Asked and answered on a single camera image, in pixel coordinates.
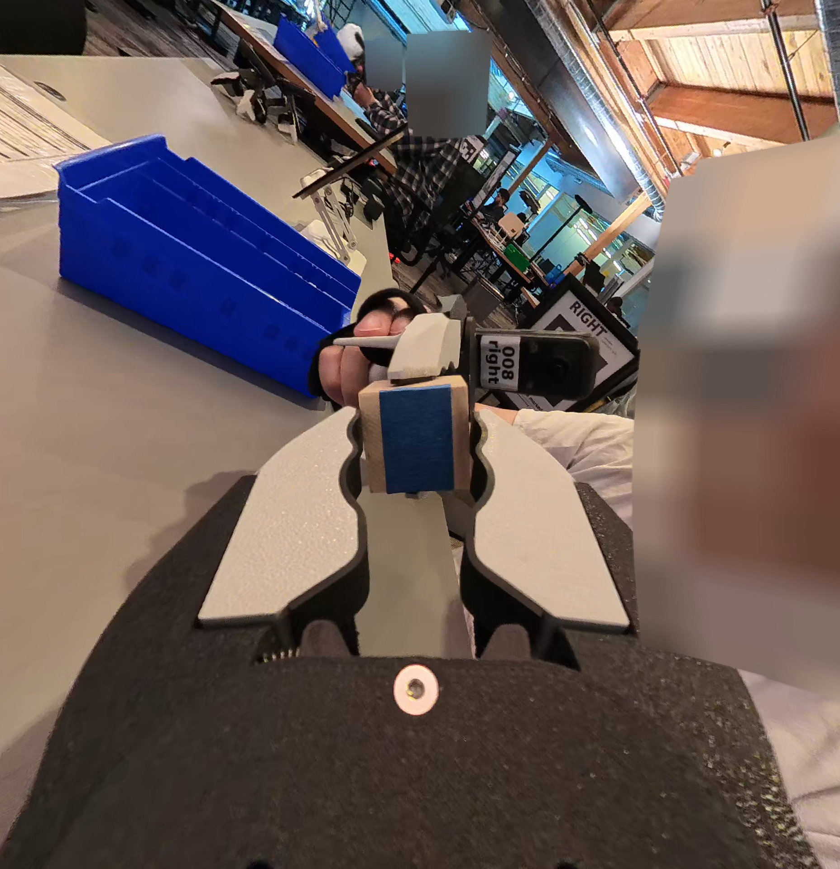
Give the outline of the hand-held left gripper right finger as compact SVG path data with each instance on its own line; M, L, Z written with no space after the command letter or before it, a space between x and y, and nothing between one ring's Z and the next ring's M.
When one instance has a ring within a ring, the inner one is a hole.
M471 426L471 505L460 595L481 655L518 625L533 657L566 657L566 630L625 635L631 619L575 482L489 409Z

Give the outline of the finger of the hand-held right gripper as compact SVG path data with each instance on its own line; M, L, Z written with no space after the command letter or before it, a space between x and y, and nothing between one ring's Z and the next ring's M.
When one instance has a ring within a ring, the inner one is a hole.
M460 320L441 313L417 315L399 335L388 366L394 385L431 382L457 371L461 355Z

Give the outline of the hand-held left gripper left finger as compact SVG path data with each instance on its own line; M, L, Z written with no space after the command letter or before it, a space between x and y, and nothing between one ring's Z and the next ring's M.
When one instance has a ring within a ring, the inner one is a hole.
M311 622L332 621L358 652L355 617L370 592L360 458L359 414L346 407L265 462L199 610L201 626L264 625L286 652Z

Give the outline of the single blue-taped wood block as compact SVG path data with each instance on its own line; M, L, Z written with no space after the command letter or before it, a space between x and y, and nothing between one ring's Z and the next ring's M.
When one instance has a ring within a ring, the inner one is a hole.
M462 377L374 382L360 392L358 409L371 493L469 489L469 389Z

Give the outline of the blue plastic bin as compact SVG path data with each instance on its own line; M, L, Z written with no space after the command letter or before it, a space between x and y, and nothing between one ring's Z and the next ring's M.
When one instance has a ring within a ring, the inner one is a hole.
M337 31L331 27L317 32L312 38L317 48L344 74L353 74L355 66L342 47Z
M317 48L312 38L285 14L282 14L278 21L273 46L275 51L300 71L328 99L339 96L347 82L347 74L337 69Z
M60 275L311 396L360 276L164 136L56 166Z

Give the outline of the person's right hand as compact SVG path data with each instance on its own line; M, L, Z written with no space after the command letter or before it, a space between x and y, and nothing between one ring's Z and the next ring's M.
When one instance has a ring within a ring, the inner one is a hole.
M402 300L387 302L372 310L354 327L356 337L400 334L413 313ZM357 407L360 392L370 383L371 362L361 349L332 345L322 350L318 361L321 386L328 399L340 407Z

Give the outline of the black office chair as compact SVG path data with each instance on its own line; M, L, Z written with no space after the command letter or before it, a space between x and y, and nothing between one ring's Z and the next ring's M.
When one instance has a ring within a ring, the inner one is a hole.
M405 229L394 229L388 234L391 261L399 260L414 266L426 254L438 254L443 250L444 236L455 227L463 208L472 208L472 201L486 181L468 160L459 157L451 177L447 180L432 209L420 202L402 181L387 181L392 190L402 190L412 205L411 218Z

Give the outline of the wooden work table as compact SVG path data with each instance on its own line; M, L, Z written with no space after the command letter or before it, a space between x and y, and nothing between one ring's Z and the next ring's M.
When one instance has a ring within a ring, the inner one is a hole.
M246 43L260 58L262 63L272 72L289 81L296 87L310 94L318 112L327 116L341 134L357 149L363 149L374 143L370 135L360 125L360 117L339 95L328 97L302 71L274 48L276 27L269 24L253 24L249 16L230 10L220 2L215 2L216 11L220 14L220 22L227 29Z

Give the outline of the black and white tool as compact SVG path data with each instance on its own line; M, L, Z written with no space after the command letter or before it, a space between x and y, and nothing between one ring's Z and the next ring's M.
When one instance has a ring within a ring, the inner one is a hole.
M298 108L310 97L304 88L267 70L251 68L224 72L209 85L235 104L238 116L261 126L273 123L293 145L298 143Z

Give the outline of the printed paper sheet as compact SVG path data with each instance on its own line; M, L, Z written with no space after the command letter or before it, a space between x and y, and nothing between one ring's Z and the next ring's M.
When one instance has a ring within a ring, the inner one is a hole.
M0 211L56 201L56 166L110 146L0 64Z

